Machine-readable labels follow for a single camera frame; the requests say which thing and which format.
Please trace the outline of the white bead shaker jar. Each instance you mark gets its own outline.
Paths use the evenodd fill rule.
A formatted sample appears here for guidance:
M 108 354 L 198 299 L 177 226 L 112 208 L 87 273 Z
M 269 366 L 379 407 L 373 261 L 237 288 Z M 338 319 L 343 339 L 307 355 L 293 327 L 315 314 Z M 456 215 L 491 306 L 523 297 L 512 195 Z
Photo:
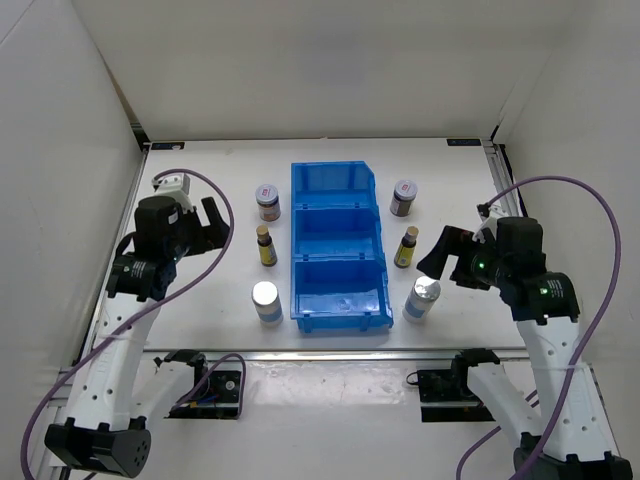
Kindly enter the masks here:
M 279 325 L 283 311 L 277 286 L 270 281 L 257 282 L 251 291 L 251 299 L 259 320 L 269 327 Z
M 403 317 L 411 323 L 423 323 L 441 295 L 438 280 L 428 276 L 418 277 L 403 306 Z

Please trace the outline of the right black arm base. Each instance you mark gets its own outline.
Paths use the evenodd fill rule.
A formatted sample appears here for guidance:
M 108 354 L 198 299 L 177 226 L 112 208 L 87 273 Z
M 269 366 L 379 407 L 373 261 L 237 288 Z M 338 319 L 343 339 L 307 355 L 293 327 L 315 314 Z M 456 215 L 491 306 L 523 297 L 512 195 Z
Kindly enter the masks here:
M 418 389 L 423 423 L 492 422 L 491 413 L 470 392 L 461 390 L 450 370 L 417 370 L 405 378 Z

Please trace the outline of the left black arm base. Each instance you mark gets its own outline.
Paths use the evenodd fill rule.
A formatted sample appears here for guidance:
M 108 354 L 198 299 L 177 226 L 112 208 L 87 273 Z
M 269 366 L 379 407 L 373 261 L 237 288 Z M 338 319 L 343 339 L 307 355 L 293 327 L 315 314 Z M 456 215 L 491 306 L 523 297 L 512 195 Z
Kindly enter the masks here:
M 247 366 L 239 354 L 229 354 L 209 365 L 205 363 L 194 384 L 205 383 L 187 401 L 174 406 L 169 419 L 238 420 L 244 401 Z

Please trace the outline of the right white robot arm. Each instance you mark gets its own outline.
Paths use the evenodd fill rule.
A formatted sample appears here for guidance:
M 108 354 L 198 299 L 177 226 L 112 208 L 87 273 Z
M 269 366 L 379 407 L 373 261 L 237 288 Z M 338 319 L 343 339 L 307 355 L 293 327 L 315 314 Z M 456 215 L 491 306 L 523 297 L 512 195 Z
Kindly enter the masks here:
M 543 229 L 534 219 L 486 220 L 473 233 L 444 227 L 418 263 L 464 288 L 496 288 L 510 308 L 533 370 L 538 405 L 532 407 L 489 349 L 457 355 L 449 387 L 460 399 L 478 397 L 509 438 L 517 479 L 630 479 L 631 464 L 614 451 L 611 430 L 589 366 L 577 353 L 580 328 L 574 286 L 546 267 Z

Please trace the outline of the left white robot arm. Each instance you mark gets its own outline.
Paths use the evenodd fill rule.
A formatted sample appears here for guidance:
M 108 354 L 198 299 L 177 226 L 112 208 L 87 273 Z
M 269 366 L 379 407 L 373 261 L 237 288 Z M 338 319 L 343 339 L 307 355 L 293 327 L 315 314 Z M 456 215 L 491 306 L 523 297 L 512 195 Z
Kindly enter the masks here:
M 46 432 L 46 447 L 68 467 L 135 478 L 149 457 L 153 423 L 209 397 L 212 369 L 202 353 L 189 349 L 158 359 L 156 378 L 134 390 L 151 327 L 172 297 L 178 262 L 224 253 L 230 244 L 232 221 L 222 219 L 213 198 L 202 205 L 208 225 L 185 194 L 139 201 L 135 229 L 118 245 L 109 273 L 100 336 L 82 362 L 88 369 L 82 390 L 64 422 Z

